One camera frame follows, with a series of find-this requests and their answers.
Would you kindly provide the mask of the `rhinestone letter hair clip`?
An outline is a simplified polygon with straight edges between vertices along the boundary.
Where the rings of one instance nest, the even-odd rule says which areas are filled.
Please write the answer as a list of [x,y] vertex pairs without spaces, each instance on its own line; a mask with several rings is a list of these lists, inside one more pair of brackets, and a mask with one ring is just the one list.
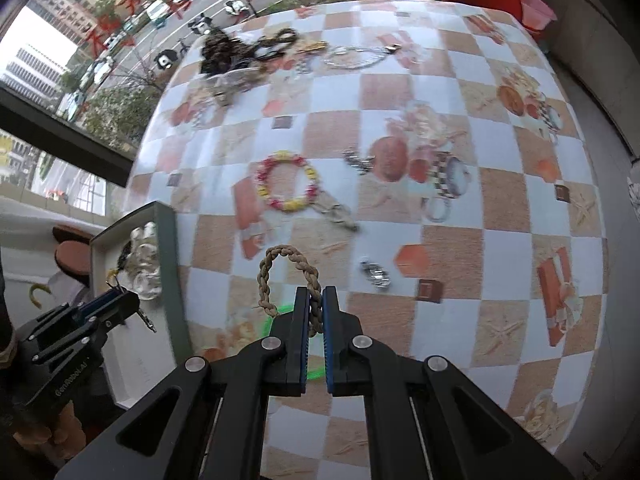
[[[111,283],[108,283],[111,288],[117,288],[120,292],[126,292],[126,289],[124,289],[122,287],[121,284],[119,284],[119,280],[118,278],[115,278],[115,284],[112,285]],[[142,322],[144,323],[144,325],[154,334],[157,333],[157,330],[155,328],[154,323],[152,322],[152,320],[144,313],[144,311],[142,310],[142,307],[138,307],[137,311],[136,311],[137,315],[139,318],[142,319]]]

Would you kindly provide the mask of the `black flower hair clip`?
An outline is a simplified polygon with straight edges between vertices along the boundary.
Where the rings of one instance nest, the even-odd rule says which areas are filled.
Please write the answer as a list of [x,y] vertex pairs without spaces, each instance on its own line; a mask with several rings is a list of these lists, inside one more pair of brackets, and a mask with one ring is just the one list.
[[120,251],[120,254],[117,258],[116,270],[118,272],[122,272],[128,266],[131,251],[132,251],[132,243],[131,243],[131,240],[128,240],[128,242],[124,245],[124,247]]

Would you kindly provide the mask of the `yellow plastic hook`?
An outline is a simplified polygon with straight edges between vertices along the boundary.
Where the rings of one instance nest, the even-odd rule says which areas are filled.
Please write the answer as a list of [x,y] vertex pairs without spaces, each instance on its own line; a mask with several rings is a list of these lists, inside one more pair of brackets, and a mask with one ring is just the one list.
[[28,299],[34,307],[41,310],[42,302],[37,297],[37,292],[43,292],[49,296],[52,295],[51,289],[45,284],[34,283],[31,284],[28,291]]

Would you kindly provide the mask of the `green plastic bangle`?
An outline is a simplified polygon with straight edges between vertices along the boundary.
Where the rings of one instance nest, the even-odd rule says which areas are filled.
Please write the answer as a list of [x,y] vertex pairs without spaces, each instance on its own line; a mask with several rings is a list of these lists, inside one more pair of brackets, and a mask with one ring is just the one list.
[[[294,310],[294,304],[281,304],[277,307],[279,315],[285,315]],[[262,326],[262,337],[270,335],[271,326],[274,318],[266,318]],[[308,362],[307,362],[307,379],[319,380],[326,377],[326,366],[324,365],[324,340],[322,334],[317,334],[308,339]]]

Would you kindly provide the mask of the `pink sole slipper rear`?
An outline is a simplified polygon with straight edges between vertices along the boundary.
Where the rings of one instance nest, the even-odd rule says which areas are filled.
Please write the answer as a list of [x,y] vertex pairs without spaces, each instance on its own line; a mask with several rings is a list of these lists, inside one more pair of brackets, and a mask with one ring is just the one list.
[[64,242],[78,242],[88,245],[93,235],[75,228],[74,226],[66,226],[66,224],[56,224],[52,228],[52,235],[58,244]]

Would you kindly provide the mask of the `white polka dot scrunchie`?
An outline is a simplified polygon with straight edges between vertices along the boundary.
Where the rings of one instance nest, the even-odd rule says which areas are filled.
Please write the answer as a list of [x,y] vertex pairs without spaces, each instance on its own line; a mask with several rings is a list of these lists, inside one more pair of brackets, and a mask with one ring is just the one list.
[[132,290],[143,301],[155,300],[162,292],[156,223],[149,221],[133,229],[125,248],[122,270]]

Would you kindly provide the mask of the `grey shallow tray box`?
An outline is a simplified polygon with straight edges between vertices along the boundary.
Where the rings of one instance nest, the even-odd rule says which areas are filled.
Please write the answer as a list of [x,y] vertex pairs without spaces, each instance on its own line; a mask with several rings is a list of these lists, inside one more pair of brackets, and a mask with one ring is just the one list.
[[136,313],[110,331],[103,348],[112,397],[122,408],[131,408],[192,353],[180,290],[176,218],[169,206],[148,203],[93,237],[91,292],[94,296],[103,294],[110,288],[108,283],[115,284],[115,278],[134,292],[125,272],[116,270],[117,258],[131,231],[149,221],[157,227],[162,292],[153,301],[140,299],[140,307],[157,333],[152,333]]

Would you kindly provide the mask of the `beige rabbit hair clip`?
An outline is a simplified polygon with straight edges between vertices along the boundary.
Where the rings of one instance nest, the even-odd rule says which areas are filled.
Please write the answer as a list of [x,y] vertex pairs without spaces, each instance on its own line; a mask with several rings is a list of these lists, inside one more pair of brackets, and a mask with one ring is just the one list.
[[357,222],[352,218],[350,209],[326,191],[321,191],[310,206],[337,226],[352,232],[359,230]]

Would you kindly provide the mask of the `checkered tablecloth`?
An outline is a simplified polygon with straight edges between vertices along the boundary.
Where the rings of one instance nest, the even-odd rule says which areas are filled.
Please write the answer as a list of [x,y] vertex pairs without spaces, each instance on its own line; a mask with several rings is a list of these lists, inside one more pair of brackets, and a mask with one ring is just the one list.
[[[364,331],[440,354],[549,452],[582,408],[606,307],[608,245],[574,108],[510,14],[421,0],[339,2],[233,26],[297,46],[220,107],[193,48],[146,130],[125,206],[176,212],[194,350],[262,336],[257,273],[288,244]],[[359,230],[310,204],[326,191]],[[390,274],[375,288],[368,259]]]

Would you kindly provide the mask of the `clear large hair claw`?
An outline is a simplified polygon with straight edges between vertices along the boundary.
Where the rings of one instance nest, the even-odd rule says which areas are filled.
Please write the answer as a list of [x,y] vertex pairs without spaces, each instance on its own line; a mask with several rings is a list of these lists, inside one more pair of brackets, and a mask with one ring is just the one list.
[[262,82],[264,74],[258,67],[238,68],[224,74],[209,76],[205,88],[218,106],[230,106],[235,97]]

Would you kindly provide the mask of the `gold bow hair clip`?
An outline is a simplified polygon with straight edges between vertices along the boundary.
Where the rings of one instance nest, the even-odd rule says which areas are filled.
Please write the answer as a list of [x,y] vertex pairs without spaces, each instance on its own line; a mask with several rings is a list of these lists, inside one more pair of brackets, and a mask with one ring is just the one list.
[[318,54],[326,52],[329,43],[324,40],[304,41],[297,46],[296,52],[299,54]]

